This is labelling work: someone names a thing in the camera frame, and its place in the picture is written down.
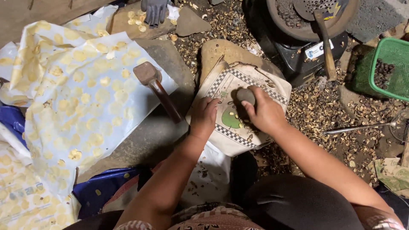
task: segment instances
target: green plastic basket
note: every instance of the green plastic basket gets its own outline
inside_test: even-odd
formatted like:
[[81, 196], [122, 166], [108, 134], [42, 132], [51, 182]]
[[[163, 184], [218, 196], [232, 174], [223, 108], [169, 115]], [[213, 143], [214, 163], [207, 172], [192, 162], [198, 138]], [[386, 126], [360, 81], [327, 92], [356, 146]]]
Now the green plastic basket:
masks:
[[[376, 60], [379, 58], [384, 63], [395, 65], [395, 70], [384, 90], [377, 87], [373, 80]], [[375, 97], [409, 101], [409, 42], [395, 38], [382, 39], [376, 49], [357, 63], [353, 89]]]

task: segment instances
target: label sticker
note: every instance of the label sticker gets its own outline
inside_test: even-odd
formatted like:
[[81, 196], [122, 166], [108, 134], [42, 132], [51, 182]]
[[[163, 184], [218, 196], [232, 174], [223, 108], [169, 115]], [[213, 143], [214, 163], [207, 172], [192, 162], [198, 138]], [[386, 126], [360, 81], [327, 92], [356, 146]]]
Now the label sticker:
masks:
[[[330, 45], [331, 45], [331, 49], [333, 49], [334, 45], [332, 44], [331, 40], [330, 40]], [[306, 50], [305, 53], [309, 59], [313, 59], [313, 58], [323, 55], [324, 54], [324, 42], [320, 42], [314, 45], [313, 47]]]

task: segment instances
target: person's right hand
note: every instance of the person's right hand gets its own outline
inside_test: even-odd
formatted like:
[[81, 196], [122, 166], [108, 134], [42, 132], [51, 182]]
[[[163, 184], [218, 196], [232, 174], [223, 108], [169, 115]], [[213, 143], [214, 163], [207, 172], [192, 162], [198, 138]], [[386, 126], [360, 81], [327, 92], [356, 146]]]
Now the person's right hand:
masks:
[[280, 130], [282, 126], [287, 125], [283, 108], [267, 92], [257, 86], [249, 86], [256, 98], [257, 111], [248, 101], [242, 101], [241, 104], [247, 111], [251, 122], [261, 131], [273, 135], [274, 131]]

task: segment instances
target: rubber glove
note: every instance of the rubber glove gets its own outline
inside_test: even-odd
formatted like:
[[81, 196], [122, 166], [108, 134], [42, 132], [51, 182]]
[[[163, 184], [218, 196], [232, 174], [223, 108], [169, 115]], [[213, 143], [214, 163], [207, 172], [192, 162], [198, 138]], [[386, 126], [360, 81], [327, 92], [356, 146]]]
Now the rubber glove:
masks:
[[146, 12], [144, 23], [148, 24], [150, 29], [165, 21], [167, 3], [168, 0], [142, 0], [141, 9]]

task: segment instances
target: person's left hand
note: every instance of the person's left hand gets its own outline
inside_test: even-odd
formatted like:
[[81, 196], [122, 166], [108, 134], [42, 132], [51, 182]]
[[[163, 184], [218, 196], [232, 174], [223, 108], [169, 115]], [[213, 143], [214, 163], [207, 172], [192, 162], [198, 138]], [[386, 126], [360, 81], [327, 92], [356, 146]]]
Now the person's left hand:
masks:
[[217, 103], [220, 99], [204, 97], [193, 108], [190, 120], [190, 135], [207, 141], [214, 130], [217, 113]]

